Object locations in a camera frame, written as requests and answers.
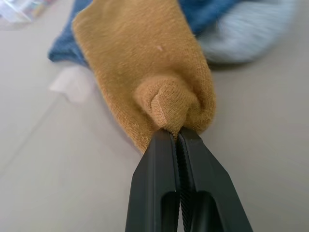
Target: light gray sock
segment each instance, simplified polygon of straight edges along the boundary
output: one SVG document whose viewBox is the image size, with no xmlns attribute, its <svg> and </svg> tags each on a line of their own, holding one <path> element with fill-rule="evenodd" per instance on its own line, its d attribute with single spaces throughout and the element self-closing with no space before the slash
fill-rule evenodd
<svg viewBox="0 0 309 232">
<path fill-rule="evenodd" d="M 249 62 L 287 30 L 295 10 L 296 0 L 242 1 L 197 39 L 211 63 Z"/>
</svg>

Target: floor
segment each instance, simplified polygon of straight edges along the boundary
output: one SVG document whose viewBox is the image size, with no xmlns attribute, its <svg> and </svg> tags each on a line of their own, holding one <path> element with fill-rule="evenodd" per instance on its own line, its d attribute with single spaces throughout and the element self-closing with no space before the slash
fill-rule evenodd
<svg viewBox="0 0 309 232">
<path fill-rule="evenodd" d="M 19 31 L 0 31 L 1 232 L 125 230 L 140 154 L 97 89 L 83 103 L 48 89 L 72 65 L 46 58 L 72 2 L 57 1 Z M 309 231 L 309 1 L 300 5 L 266 56 L 213 71 L 218 113 L 201 137 L 255 232 Z"/>
</svg>

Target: blue sock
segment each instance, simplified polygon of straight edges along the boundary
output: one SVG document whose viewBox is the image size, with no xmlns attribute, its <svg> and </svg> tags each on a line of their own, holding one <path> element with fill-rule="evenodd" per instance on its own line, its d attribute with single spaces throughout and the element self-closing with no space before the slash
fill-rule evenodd
<svg viewBox="0 0 309 232">
<path fill-rule="evenodd" d="M 238 1 L 239 0 L 179 0 L 179 4 L 187 18 L 192 32 L 194 34 L 199 34 L 205 27 L 215 22 Z M 72 21 L 75 16 L 91 2 L 92 0 L 75 0 L 69 20 L 48 54 L 48 58 L 51 61 L 69 60 L 88 66 L 82 51 L 74 39 Z"/>
</svg>

